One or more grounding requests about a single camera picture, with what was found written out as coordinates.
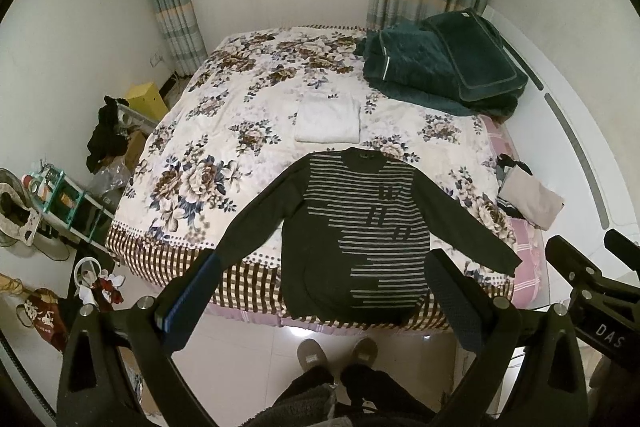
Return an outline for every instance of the bed headboard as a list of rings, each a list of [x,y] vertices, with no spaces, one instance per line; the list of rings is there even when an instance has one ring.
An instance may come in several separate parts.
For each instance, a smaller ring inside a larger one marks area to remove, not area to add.
[[[562,235],[605,277],[629,282],[629,269],[603,245],[604,233],[612,228],[640,242],[631,198],[607,141],[569,82],[536,45],[493,8],[488,6],[483,16],[500,31],[508,52],[532,80],[506,122],[518,156],[565,199],[551,229],[543,232],[545,243]],[[551,302],[566,299],[571,286],[553,267],[548,270]]]

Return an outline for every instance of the sweater collar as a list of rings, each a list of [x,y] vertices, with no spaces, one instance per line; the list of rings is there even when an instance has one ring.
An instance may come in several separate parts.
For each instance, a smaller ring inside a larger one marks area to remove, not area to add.
[[[386,165],[386,156],[380,151],[349,147],[340,152],[342,162],[354,172],[379,172]]]

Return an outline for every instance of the bed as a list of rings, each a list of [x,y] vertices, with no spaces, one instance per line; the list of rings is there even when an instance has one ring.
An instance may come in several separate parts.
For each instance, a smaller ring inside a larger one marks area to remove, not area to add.
[[[310,26],[226,38],[146,142],[108,235],[114,256],[159,287],[182,274],[201,249],[215,247],[238,211],[287,166],[309,152],[351,146],[294,140],[297,108],[306,93],[327,98],[348,93],[360,103],[360,147],[423,171],[523,263],[513,280],[433,236],[432,248],[443,248],[489,295],[526,307],[537,292],[543,255],[534,229],[495,205],[495,159],[501,152],[513,155],[508,138],[489,118],[451,116],[370,88],[362,77],[362,59],[353,55],[363,36],[358,28]],[[280,230],[225,271],[209,312],[324,333],[448,327],[429,293],[401,327],[290,317],[280,293]]]

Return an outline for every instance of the silver screw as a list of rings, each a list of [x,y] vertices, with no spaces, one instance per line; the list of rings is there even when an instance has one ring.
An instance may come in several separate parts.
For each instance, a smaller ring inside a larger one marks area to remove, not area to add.
[[[93,304],[85,304],[84,306],[82,306],[82,308],[80,308],[80,314],[82,315],[82,317],[88,317],[94,312],[94,309],[95,307]]]
[[[566,315],[566,308],[564,307],[564,304],[554,304],[554,311],[556,312],[556,315],[560,315],[561,317],[564,317]]]
[[[501,310],[506,310],[510,304],[511,303],[509,302],[509,299],[505,297],[502,297],[502,296],[494,297],[494,306],[496,308],[500,308]]]
[[[136,302],[136,306],[141,310],[146,310],[151,308],[151,306],[154,305],[155,301],[156,300],[151,295],[146,295],[145,297],[141,297],[140,299],[138,299],[138,302]]]

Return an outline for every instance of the foot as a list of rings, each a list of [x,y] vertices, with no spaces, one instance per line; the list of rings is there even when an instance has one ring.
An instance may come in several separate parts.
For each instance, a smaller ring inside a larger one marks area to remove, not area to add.
[[[364,337],[353,348],[351,363],[361,363],[371,367],[378,357],[378,344],[370,337]]]
[[[302,371],[305,372],[312,367],[316,367],[316,365],[328,366],[322,347],[313,339],[305,339],[298,346],[298,362],[300,362]]]

